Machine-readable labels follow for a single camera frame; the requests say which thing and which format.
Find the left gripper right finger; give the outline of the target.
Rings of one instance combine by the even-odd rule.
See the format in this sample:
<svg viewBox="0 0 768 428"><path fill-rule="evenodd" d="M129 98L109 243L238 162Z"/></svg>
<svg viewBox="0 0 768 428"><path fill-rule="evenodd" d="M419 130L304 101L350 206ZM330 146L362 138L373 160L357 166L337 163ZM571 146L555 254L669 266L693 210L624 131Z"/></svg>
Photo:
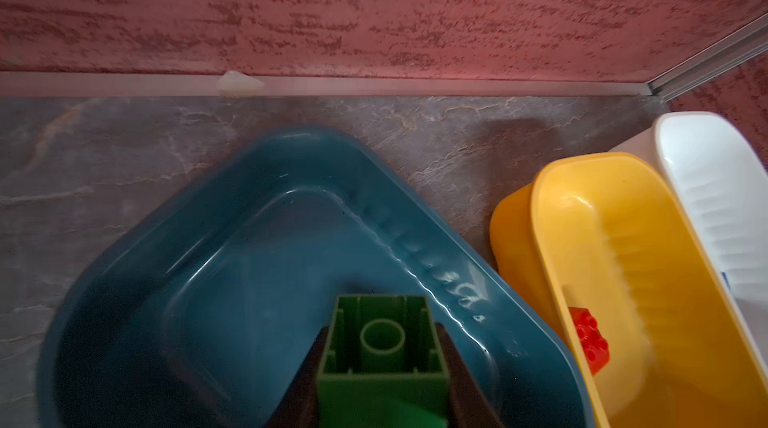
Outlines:
<svg viewBox="0 0 768 428"><path fill-rule="evenodd" d="M448 426L504 428L505 425L476 384L446 328L437 323L436 330L450 374Z"/></svg>

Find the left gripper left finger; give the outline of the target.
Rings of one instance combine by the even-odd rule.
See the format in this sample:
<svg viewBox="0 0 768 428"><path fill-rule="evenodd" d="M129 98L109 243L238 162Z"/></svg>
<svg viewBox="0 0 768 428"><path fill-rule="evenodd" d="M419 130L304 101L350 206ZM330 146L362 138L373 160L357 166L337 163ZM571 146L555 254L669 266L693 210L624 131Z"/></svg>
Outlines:
<svg viewBox="0 0 768 428"><path fill-rule="evenodd" d="M267 421L266 428L319 426L316 376L327 333L328 327L319 331L278 407Z"/></svg>

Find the green brick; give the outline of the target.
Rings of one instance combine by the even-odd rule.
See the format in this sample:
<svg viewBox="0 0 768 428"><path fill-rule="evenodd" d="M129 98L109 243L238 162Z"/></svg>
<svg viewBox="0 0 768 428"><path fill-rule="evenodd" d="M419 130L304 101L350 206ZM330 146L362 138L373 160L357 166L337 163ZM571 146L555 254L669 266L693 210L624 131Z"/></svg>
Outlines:
<svg viewBox="0 0 768 428"><path fill-rule="evenodd" d="M449 387L426 297L337 297L315 379L319 426L445 427Z"/></svg>

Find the red brick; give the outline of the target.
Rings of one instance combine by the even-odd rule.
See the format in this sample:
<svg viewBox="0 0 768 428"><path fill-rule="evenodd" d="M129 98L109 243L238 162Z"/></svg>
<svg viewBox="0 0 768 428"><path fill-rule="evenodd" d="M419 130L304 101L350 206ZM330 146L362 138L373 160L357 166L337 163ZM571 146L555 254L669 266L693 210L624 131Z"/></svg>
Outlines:
<svg viewBox="0 0 768 428"><path fill-rule="evenodd" d="M597 319L586 308L570 307L569 313L592 375L610 361L609 344L599 331Z"/></svg>

